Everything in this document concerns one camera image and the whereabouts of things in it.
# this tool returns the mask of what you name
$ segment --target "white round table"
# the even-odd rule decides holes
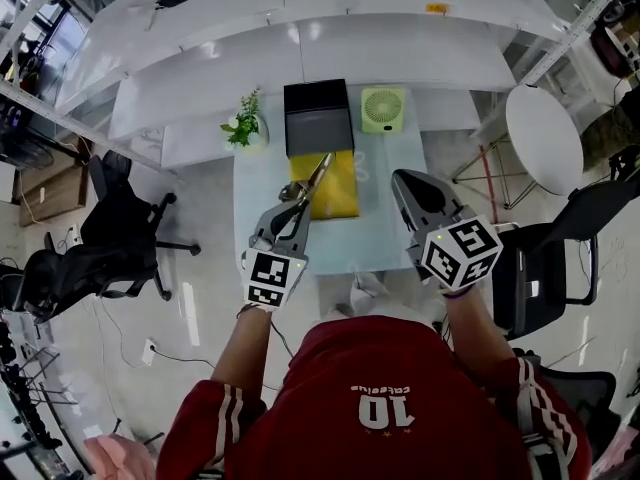
[[[520,85],[507,98],[506,118],[513,148],[538,185],[555,195],[580,185],[580,137],[558,100],[544,89]]]

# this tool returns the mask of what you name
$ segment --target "table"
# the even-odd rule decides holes
[[[309,256],[308,268],[314,274],[412,267],[405,253],[411,234],[402,222],[391,192],[391,174],[396,169],[426,172],[415,104],[407,89],[402,133],[364,134],[360,131],[364,87],[347,87],[360,216],[311,222],[305,253]],[[239,269],[240,255],[248,248],[258,219],[279,203],[280,189],[290,181],[282,95],[264,98],[261,113],[269,127],[269,147],[256,154],[239,153],[234,163],[234,232]]]
[[[571,193],[582,178],[580,137],[560,102],[539,87],[521,85],[507,98],[509,136],[522,165],[547,192]]]

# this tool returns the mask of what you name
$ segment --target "black box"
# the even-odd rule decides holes
[[[353,130],[344,80],[284,87],[287,157],[353,151]]]

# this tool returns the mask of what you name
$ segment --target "power outlet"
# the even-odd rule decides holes
[[[158,348],[158,344],[153,338],[147,338],[147,341],[144,342],[144,351],[142,352],[142,362],[147,366],[151,366],[153,357],[156,355],[156,353],[151,350],[152,346],[153,348]]]
[[[71,244],[69,245],[69,247],[82,244],[82,238],[80,237],[80,228],[78,228],[77,224],[73,224],[69,228],[69,238],[71,239]]]

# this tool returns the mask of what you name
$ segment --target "green fan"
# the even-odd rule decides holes
[[[362,131],[364,133],[401,132],[406,97],[406,91],[402,88],[363,89]]]

